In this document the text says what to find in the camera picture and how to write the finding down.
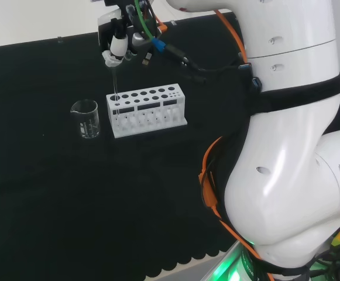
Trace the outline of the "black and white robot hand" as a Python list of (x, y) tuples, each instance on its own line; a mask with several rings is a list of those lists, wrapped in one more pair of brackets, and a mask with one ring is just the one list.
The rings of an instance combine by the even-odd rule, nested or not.
[(120, 8), (100, 16), (97, 24), (99, 48), (107, 67), (118, 67), (138, 54), (128, 33), (132, 24)]

